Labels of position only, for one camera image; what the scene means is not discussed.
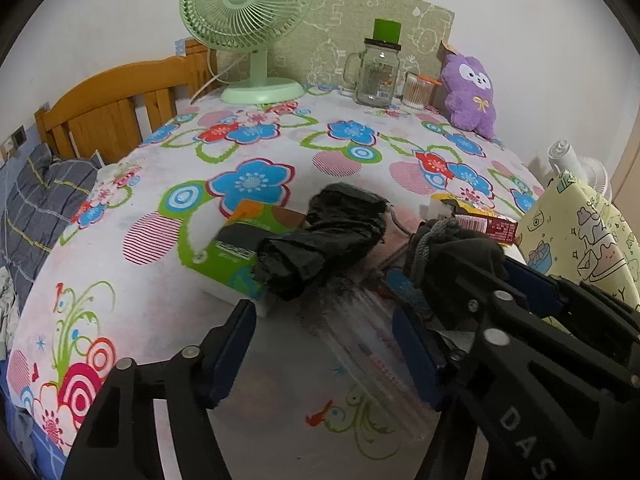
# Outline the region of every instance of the fan stand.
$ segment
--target fan stand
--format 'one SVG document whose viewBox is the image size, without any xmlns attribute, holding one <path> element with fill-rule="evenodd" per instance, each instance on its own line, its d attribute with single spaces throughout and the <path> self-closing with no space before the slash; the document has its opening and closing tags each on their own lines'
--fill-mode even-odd
<svg viewBox="0 0 640 480">
<path fill-rule="evenodd" d="M 300 83 L 286 77 L 267 77 L 267 49 L 251 54 L 250 78 L 231 83 L 220 97 L 230 105 L 261 105 L 291 101 L 304 95 Z"/>
</svg>

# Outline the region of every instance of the stuffed animal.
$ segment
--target stuffed animal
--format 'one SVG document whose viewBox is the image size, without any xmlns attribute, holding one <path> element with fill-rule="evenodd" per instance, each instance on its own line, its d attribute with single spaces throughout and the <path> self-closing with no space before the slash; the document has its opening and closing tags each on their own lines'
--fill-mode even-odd
<svg viewBox="0 0 640 480">
<path fill-rule="evenodd" d="M 449 54 L 441 80 L 449 91 L 444 104 L 451 113 L 451 124 L 493 139 L 494 89 L 480 62 L 475 57 Z"/>
</svg>

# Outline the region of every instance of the wooden bed frame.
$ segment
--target wooden bed frame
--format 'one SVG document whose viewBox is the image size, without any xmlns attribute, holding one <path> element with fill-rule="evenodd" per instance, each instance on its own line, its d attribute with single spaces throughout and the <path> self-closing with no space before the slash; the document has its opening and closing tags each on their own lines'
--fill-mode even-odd
<svg viewBox="0 0 640 480">
<path fill-rule="evenodd" d="M 64 158 L 89 158 L 99 150 L 107 164 L 119 161 L 142 142 L 133 97 L 144 96 L 154 131 L 176 115 L 174 87 L 187 85 L 191 96 L 210 79 L 207 47 L 187 40 L 185 51 L 186 56 L 122 65 L 81 82 L 51 110 L 35 113 L 40 139 Z M 211 68 L 217 70 L 215 52 Z"/>
</svg>

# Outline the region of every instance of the floral bedsheet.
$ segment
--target floral bedsheet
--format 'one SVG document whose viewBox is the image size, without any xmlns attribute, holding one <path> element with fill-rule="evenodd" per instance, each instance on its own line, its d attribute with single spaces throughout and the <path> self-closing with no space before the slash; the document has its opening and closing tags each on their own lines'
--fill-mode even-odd
<svg viewBox="0 0 640 480">
<path fill-rule="evenodd" d="M 415 213 L 446 190 L 514 219 L 543 191 L 498 140 L 457 131 L 435 108 L 366 108 L 324 87 L 262 107 L 207 96 L 98 182 L 60 237 L 15 336 L 14 404 L 68 455 L 117 359 L 168 359 L 224 322 L 232 306 L 200 290 L 184 264 L 238 203 L 305 212 L 337 180 Z M 237 478 L 412 478 L 427 445 L 386 422 L 286 304 L 258 322 L 211 416 Z M 165 475 L 179 478 L 161 403 L 156 417 Z"/>
</svg>

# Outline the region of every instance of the plaid blanket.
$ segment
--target plaid blanket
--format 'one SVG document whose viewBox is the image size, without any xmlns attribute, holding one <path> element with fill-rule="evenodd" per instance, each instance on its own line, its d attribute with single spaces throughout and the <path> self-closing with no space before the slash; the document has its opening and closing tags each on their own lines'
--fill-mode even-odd
<svg viewBox="0 0 640 480">
<path fill-rule="evenodd" d="M 43 143 L 8 192 L 0 218 L 0 259 L 14 280 L 20 312 L 60 233 L 91 192 L 97 168 L 90 160 L 59 160 Z"/>
</svg>

